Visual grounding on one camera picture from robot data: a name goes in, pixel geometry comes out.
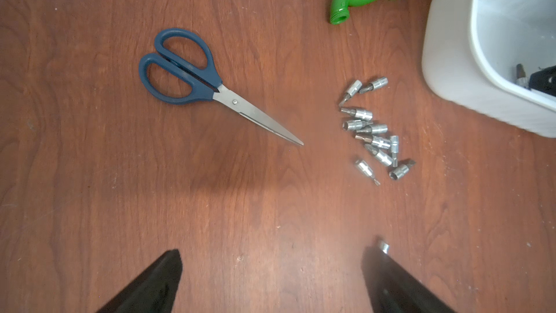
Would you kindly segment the silver bit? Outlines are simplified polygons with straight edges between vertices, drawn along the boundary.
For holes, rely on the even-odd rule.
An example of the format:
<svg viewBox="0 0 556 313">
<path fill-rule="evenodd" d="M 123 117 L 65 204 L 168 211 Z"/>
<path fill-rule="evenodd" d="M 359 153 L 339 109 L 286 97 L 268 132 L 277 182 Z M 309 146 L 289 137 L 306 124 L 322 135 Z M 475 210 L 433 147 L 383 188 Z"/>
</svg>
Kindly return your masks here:
<svg viewBox="0 0 556 313">
<path fill-rule="evenodd" d="M 378 240 L 376 245 L 382 253 L 384 254 L 389 253 L 389 244 L 385 240 L 383 239 Z"/>
</svg>

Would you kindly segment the silver socket bit two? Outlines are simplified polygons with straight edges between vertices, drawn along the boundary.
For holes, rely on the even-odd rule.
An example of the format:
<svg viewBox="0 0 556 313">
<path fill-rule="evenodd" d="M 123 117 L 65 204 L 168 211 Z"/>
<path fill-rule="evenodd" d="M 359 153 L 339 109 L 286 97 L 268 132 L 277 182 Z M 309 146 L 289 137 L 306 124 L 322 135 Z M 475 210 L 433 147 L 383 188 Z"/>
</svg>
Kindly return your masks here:
<svg viewBox="0 0 556 313">
<path fill-rule="evenodd" d="M 377 89 L 383 88 L 388 84 L 387 77 L 380 77 L 376 80 L 370 81 L 368 84 L 362 86 L 359 90 L 359 94 L 365 94 L 370 91 L 376 91 Z"/>
</svg>

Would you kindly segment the silver socket bit four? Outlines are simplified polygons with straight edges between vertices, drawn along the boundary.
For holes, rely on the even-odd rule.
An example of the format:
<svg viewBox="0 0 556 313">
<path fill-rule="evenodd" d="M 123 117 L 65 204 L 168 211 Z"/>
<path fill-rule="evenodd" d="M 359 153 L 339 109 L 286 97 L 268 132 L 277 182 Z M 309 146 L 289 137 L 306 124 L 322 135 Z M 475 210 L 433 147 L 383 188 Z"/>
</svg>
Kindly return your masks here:
<svg viewBox="0 0 556 313">
<path fill-rule="evenodd" d="M 371 125 L 372 121 L 365 120 L 347 120 L 343 123 L 343 130 L 345 131 L 357 131 Z"/>
</svg>

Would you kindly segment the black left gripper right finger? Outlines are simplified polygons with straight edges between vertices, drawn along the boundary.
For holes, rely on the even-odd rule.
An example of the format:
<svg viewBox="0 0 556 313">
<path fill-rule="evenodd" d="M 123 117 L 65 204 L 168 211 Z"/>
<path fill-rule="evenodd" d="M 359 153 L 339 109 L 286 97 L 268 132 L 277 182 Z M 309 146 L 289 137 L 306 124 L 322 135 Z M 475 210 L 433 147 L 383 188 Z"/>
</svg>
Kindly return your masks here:
<svg viewBox="0 0 556 313">
<path fill-rule="evenodd" d="M 365 248 L 361 269 L 374 312 L 454 311 L 377 246 Z"/>
</svg>

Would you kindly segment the blue handled scissors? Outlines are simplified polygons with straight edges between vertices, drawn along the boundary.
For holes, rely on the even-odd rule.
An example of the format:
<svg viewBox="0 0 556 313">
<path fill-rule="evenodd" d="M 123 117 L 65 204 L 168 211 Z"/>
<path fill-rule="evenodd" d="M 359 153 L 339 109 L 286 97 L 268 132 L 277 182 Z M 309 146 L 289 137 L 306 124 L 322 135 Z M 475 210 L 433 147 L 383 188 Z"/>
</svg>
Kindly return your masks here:
<svg viewBox="0 0 556 313">
<path fill-rule="evenodd" d="M 206 67 L 198 68 L 167 49 L 164 43 L 171 38 L 188 39 L 200 46 L 207 60 Z M 147 54 L 140 59 L 138 72 L 145 88 L 158 100 L 173 105 L 184 105 L 197 101 L 218 101 L 269 132 L 291 143 L 299 146 L 303 145 L 302 140 L 288 129 L 223 84 L 223 80 L 215 67 L 210 48 L 195 33 L 180 28 L 162 30 L 154 39 L 154 47 L 156 49 L 155 53 Z M 159 66 L 188 84 L 191 87 L 191 92 L 185 97 L 170 97 L 162 94 L 150 82 L 148 71 L 152 65 Z"/>
</svg>

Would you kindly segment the silver socket bit ten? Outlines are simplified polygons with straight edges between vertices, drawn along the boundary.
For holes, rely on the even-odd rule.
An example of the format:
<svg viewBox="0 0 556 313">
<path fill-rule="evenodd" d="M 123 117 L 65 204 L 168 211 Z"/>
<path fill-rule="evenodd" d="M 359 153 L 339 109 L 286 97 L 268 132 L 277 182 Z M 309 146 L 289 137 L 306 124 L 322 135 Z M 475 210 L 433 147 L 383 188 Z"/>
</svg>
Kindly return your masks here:
<svg viewBox="0 0 556 313">
<path fill-rule="evenodd" d="M 416 164 L 416 162 L 412 159 L 408 159 L 405 162 L 401 162 L 396 168 L 393 168 L 389 172 L 389 177 L 394 181 L 399 181 L 399 179 L 403 178 L 407 175 L 410 169 Z"/>
</svg>

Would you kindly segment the silver socket bit one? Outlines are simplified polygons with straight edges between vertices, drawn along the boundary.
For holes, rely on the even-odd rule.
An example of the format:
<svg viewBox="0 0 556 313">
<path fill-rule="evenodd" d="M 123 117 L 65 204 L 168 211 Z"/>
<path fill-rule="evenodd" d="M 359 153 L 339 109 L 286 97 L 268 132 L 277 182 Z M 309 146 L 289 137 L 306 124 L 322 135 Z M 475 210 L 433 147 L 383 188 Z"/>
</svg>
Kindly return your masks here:
<svg viewBox="0 0 556 313">
<path fill-rule="evenodd" d="M 359 80 L 355 80 L 344 92 L 343 98 L 340 100 L 338 104 L 339 107 L 342 107 L 347 101 L 353 98 L 363 86 L 362 82 Z"/>
</svg>

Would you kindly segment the silver socket bit three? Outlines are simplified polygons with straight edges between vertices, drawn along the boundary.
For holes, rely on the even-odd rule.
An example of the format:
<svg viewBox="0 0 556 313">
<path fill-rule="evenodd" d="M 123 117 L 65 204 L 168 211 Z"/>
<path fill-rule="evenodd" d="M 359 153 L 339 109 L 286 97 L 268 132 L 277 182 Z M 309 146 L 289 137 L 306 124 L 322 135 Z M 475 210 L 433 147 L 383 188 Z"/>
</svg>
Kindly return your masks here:
<svg viewBox="0 0 556 313">
<path fill-rule="evenodd" d="M 364 109 L 359 109 L 359 108 L 347 108 L 347 107 L 342 107 L 340 109 L 340 111 L 344 114 L 348 114 L 351 117 L 358 119 L 358 120 L 363 120 L 363 121 L 372 121 L 374 118 L 374 115 L 372 112 L 370 112 L 369 110 L 364 110 Z"/>
</svg>

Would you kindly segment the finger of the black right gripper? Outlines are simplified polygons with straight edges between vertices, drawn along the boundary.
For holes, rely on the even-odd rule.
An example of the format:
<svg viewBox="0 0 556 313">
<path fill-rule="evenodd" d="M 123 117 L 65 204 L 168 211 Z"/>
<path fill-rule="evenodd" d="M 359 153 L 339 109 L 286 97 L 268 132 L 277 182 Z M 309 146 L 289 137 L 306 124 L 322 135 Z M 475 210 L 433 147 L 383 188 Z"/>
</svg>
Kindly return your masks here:
<svg viewBox="0 0 556 313">
<path fill-rule="evenodd" d="M 529 78 L 529 88 L 534 91 L 556 97 L 555 92 L 556 66 L 544 68 L 533 73 Z"/>
</svg>

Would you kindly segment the dark bit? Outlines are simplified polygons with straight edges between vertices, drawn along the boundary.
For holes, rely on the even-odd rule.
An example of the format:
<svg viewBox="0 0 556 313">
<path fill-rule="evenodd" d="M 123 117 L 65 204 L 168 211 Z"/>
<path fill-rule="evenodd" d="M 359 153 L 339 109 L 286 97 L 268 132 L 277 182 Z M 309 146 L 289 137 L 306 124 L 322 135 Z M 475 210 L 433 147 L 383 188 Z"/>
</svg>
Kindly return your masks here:
<svg viewBox="0 0 556 313">
<path fill-rule="evenodd" d="M 522 64 L 516 65 L 516 80 L 515 84 L 519 85 L 522 88 L 529 89 L 529 78 L 526 75 L 526 71 Z"/>
</svg>

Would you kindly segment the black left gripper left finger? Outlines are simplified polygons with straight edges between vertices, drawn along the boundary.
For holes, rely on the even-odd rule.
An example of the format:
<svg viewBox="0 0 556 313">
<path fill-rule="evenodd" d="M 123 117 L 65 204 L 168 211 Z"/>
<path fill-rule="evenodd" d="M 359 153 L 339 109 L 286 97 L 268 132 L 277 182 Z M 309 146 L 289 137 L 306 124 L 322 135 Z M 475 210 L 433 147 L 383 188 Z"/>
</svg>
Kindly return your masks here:
<svg viewBox="0 0 556 313">
<path fill-rule="evenodd" d="M 168 250 L 98 312 L 171 312 L 181 275 L 179 250 Z"/>
</svg>

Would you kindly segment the silver socket bit five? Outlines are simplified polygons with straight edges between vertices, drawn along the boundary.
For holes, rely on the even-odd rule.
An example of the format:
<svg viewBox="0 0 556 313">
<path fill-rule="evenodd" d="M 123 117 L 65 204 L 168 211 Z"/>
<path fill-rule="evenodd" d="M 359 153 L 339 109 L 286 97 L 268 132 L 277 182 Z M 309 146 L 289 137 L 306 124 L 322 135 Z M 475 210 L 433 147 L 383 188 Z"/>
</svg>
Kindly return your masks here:
<svg viewBox="0 0 556 313">
<path fill-rule="evenodd" d="M 388 127 L 386 124 L 372 124 L 368 125 L 362 129 L 356 130 L 356 133 L 379 135 L 388 132 Z"/>
</svg>

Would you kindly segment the silver socket bit nine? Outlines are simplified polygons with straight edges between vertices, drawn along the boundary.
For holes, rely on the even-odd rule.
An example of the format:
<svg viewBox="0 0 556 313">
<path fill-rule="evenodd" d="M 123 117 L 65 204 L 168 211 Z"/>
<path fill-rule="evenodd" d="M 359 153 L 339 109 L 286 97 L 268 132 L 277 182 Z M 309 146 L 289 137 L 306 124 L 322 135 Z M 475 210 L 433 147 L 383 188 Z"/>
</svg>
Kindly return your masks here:
<svg viewBox="0 0 556 313">
<path fill-rule="evenodd" d="M 369 165 L 369 163 L 367 163 L 366 161 L 364 161 L 363 159 L 358 159 L 355 162 L 355 167 L 357 168 L 357 170 L 359 172 L 361 172 L 364 176 L 366 176 L 367 178 L 370 178 L 371 180 L 373 180 L 373 182 L 377 185 L 380 186 L 381 183 L 378 181 L 378 179 L 376 178 L 376 175 L 372 169 L 372 167 Z"/>
</svg>

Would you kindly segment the silver socket bit eight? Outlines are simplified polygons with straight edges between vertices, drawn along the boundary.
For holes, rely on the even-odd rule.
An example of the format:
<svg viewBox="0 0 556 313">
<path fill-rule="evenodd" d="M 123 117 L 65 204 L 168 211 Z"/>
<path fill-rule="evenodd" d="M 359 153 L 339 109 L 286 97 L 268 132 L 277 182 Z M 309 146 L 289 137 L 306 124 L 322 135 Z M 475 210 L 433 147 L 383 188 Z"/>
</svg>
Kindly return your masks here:
<svg viewBox="0 0 556 313">
<path fill-rule="evenodd" d="M 398 136 L 390 136 L 390 153 L 392 157 L 392 167 L 398 167 L 398 154 L 399 154 L 399 137 Z"/>
</svg>

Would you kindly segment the silver socket bit seven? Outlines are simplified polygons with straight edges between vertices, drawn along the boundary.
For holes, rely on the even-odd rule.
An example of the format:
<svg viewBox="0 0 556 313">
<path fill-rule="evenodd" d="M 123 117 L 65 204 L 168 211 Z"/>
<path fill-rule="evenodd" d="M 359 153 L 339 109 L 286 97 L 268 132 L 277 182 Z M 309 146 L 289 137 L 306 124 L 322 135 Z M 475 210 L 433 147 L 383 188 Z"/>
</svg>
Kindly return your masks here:
<svg viewBox="0 0 556 313">
<path fill-rule="evenodd" d="M 393 159 L 390 155 L 383 152 L 381 149 L 372 146 L 370 143 L 364 144 L 365 149 L 372 154 L 372 156 L 380 162 L 385 167 L 391 167 L 393 165 Z"/>
</svg>

